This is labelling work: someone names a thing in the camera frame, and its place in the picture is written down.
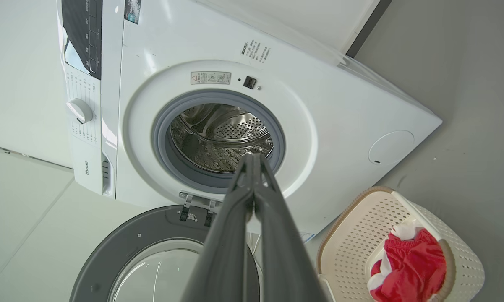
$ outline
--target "wall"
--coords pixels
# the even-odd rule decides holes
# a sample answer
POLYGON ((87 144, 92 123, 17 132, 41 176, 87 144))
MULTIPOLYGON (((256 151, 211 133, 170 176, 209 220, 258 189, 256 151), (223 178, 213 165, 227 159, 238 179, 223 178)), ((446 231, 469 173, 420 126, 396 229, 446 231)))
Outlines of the wall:
POLYGON ((356 59, 444 119, 379 184, 479 256, 475 300, 504 300, 504 0, 394 0, 356 59))
POLYGON ((71 167, 56 1, 0 1, 0 146, 71 167))

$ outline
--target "door hinge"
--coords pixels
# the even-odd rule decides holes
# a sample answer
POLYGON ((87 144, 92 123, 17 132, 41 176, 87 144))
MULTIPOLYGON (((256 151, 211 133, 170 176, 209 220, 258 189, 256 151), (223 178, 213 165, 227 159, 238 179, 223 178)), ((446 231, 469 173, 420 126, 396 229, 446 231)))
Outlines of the door hinge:
POLYGON ((185 204, 183 204, 183 210, 181 211, 181 217, 179 220, 186 221, 187 219, 196 220, 196 216, 190 213, 190 207, 196 206, 198 208, 205 208, 207 210, 207 216, 205 218, 204 226, 210 227, 213 223, 213 218, 216 212, 222 206, 222 202, 219 200, 211 199, 208 197, 203 197, 199 195, 193 195, 192 193, 179 192, 179 197, 185 199, 185 204))

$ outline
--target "laundry basket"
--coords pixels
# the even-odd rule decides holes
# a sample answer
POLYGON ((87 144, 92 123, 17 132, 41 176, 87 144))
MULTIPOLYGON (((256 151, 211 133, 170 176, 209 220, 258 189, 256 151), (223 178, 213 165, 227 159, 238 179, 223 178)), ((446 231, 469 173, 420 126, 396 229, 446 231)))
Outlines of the laundry basket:
POLYGON ((317 255, 323 286, 334 302, 373 301, 367 290, 371 267, 380 259, 392 226, 418 220, 444 252, 446 277, 436 301, 469 301, 485 280, 472 249, 442 220, 388 187, 361 193, 334 224, 317 255))

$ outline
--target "sticker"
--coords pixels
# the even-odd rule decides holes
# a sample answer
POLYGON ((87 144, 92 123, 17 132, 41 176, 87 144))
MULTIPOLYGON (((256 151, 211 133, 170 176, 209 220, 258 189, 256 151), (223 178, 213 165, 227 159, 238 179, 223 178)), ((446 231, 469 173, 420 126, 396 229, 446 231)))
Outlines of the sticker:
POLYGON ((315 236, 315 234, 300 232, 300 239, 302 239, 303 243, 310 241, 310 239, 312 239, 314 236, 315 236))
POLYGON ((125 0, 125 19, 138 24, 142 0, 125 0))
POLYGON ((195 71, 190 74, 190 84, 224 84, 229 85, 231 73, 223 71, 195 71))
POLYGON ((265 63, 269 58, 269 54, 271 54, 271 48, 256 40, 244 43, 243 49, 240 51, 240 55, 256 60, 259 63, 265 63))

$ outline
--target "button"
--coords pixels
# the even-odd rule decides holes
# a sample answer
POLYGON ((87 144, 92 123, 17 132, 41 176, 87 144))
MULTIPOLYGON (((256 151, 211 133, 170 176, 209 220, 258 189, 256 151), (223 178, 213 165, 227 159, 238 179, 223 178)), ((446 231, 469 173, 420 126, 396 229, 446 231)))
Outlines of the button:
POLYGON ((89 60, 89 70, 93 71, 94 73, 97 72, 97 62, 95 60, 89 60))
POLYGON ((89 16, 89 30, 94 32, 97 28, 97 19, 96 17, 89 16))
POLYGON ((89 58, 95 59, 97 57, 97 49, 94 46, 89 46, 89 58))
POLYGON ((95 46, 95 36, 94 32, 89 32, 89 44, 91 46, 95 46))
POLYGON ((95 0, 89 0, 89 15, 97 16, 97 2, 95 0))

